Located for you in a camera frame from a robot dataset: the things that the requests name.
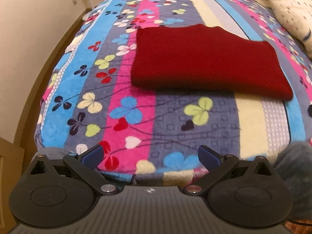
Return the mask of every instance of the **blue clover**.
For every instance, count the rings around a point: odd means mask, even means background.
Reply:
[[[159,2],[160,0],[149,0],[150,2]]]
[[[119,45],[126,44],[128,42],[129,34],[119,35],[119,38],[113,39],[112,43],[118,43]]]
[[[165,156],[163,165],[165,167],[157,169],[157,173],[192,170],[199,165],[199,159],[197,155],[190,155],[184,159],[181,152],[172,152]]]
[[[166,21],[164,22],[165,25],[171,25],[174,23],[181,23],[183,22],[183,19],[180,18],[167,18]]]
[[[112,119],[119,119],[125,117],[129,124],[138,124],[142,120],[142,113],[139,109],[135,108],[137,101],[134,97],[125,97],[120,100],[121,107],[116,107],[110,112]]]
[[[140,14],[143,14],[143,13],[145,13],[145,14],[154,14],[154,12],[152,12],[151,10],[148,10],[148,9],[142,10],[140,12]]]

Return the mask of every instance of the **mattress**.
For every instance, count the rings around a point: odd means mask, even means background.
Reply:
[[[293,99],[131,86],[138,28],[198,23],[268,41]],[[202,144],[222,155],[252,159],[274,156],[290,141],[309,140],[310,75],[311,62],[297,41],[252,0],[104,0],[54,68],[41,102],[35,142],[38,149],[82,153],[102,141],[105,157],[98,169],[104,176],[185,186],[207,173],[197,157]]]

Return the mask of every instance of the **striped blanket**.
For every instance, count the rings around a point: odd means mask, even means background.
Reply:
[[[293,88],[293,99],[284,103],[240,93],[131,86],[138,28],[198,23],[268,41]],[[105,157],[98,168],[105,176],[184,186],[207,173],[197,157],[201,144],[249,159],[274,155],[290,140],[310,139],[310,75],[311,62],[296,40],[252,0],[104,0],[54,68],[35,142],[38,149],[82,153],[102,141]]]

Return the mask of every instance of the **red folded sweater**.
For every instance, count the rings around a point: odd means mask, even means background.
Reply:
[[[131,69],[145,89],[222,90],[291,100],[293,92],[274,48],[220,27],[138,29]]]

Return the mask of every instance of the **floor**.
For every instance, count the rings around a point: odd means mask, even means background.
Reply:
[[[53,68],[56,66],[56,64],[58,63],[58,61],[64,54],[66,47],[74,39],[76,32],[78,32],[79,29],[82,27],[82,24],[83,22],[81,21],[81,23],[73,30],[73,32],[70,34],[68,39],[65,41],[64,45],[58,51],[55,59],[52,61],[51,65],[49,66],[49,70],[44,76],[43,82],[40,85],[40,88],[38,89],[34,102],[32,103],[31,111],[29,112],[29,115],[27,117],[27,121],[25,124],[25,128],[27,129],[23,131],[21,143],[20,143],[20,147],[25,149],[23,171],[27,168],[33,155],[37,151],[37,147],[35,145],[33,135],[35,133],[36,123],[37,123],[39,112],[40,112],[40,100],[44,94],[44,91],[46,90],[46,86],[49,83],[50,77],[53,72]]]

